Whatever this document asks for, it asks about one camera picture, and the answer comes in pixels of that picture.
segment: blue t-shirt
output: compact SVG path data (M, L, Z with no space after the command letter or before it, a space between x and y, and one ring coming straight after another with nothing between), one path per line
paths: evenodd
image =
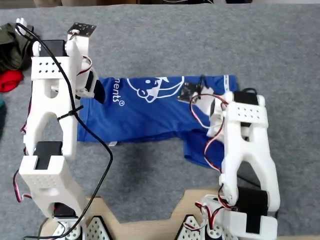
M206 76L209 87L217 95L237 90L233 75ZM145 142L172 137L184 141L185 157L202 166L208 166L203 151L208 137L194 119L189 104L177 100L184 82L197 84L199 76L138 77L101 79L105 101L100 104L92 98L82 98L84 108L80 117L105 142ZM209 126L209 117L197 107L195 112ZM80 125L78 140L96 142ZM218 142L208 150L209 159L217 166L224 158L224 146Z

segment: gray fabric surface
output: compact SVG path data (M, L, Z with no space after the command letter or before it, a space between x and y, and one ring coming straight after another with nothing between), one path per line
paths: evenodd
M64 39L73 22L98 25L90 56L103 77L235 74L264 95L269 145L281 207L279 235L320 234L320 5L108 6L0 10L0 23L25 17L44 39ZM0 140L1 239L36 234L44 219L35 204L15 200L12 176L23 156L19 133L27 113L30 72L3 94ZM46 140L58 140L49 124ZM171 139L112 148L114 163L99 191L121 222L165 219L185 189L217 186L218 174L183 158ZM108 154L78 143L75 179L90 195ZM240 170L251 177L250 168ZM21 191L28 191L19 178Z

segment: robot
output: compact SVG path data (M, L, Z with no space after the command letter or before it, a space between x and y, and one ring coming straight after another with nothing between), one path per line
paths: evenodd
M19 34L28 33L26 26L23 18L17 19ZM86 225L90 203L67 164L76 156L76 112L81 106L75 108L75 99L95 98L103 103L105 98L103 86L88 57L89 37L95 28L75 23L68 31L67 41L35 41L32 47L32 97L23 138L26 155L19 174L42 213L60 223L53 236L38 239L112 239L102 217L96 216ZM269 150L264 97L251 92L216 96L211 88L200 87L201 91L192 92L190 102L208 115L207 135L224 143L225 158L222 168L218 169L221 187L218 195L206 195L196 203L202 212L202 223L187 216L176 239L276 239L278 222L268 216L268 212L278 210L280 194ZM57 92L56 96L52 96L52 92ZM52 117L57 118L61 126L62 141L42 141L42 132ZM237 171L242 161L252 165L261 189L237 186ZM92 234L92 229L100 229L101 234Z
M185 83L186 88L191 89L190 84ZM194 216L187 215L176 239L275 240L278 221L268 212L278 211L280 193L276 166L269 149L265 98L247 91L229 91L218 96L211 88L200 87L189 97L190 109L194 114L191 107L194 104L209 117L207 136L211 140L208 143L214 140L224 143L221 169L206 158L207 147L204 149L207 163L221 173L221 187L218 195L206 195L201 202L195 203L203 216L201 225ZM237 172L242 161L252 166L260 181L260 189L237 185Z

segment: cable tie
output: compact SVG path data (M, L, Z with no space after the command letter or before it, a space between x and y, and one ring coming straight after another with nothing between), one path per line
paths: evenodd
M83 108L84 108L84 106L81 105L81 106L75 108L74 110L69 111L67 114L64 114L64 115L62 115L62 116L60 116L60 117L57 117L56 119L57 119L58 121L60 121L61 119L64 119L64 118L66 118L66 117L69 117L69 116L72 116L72 115L76 115L77 112L78 112L79 110L83 109Z

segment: plywood board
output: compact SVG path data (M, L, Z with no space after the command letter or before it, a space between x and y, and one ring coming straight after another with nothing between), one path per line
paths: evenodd
M186 190L171 217L164 220L119 223L104 200L97 197L90 207L90 220L95 215L103 217L114 240L173 240L187 214L192 214L201 222L201 213L194 203L206 194L217 194L215 190ZM42 228L41 236L50 236L57 223L48 220ZM318 240L319 236L281 236L279 240Z

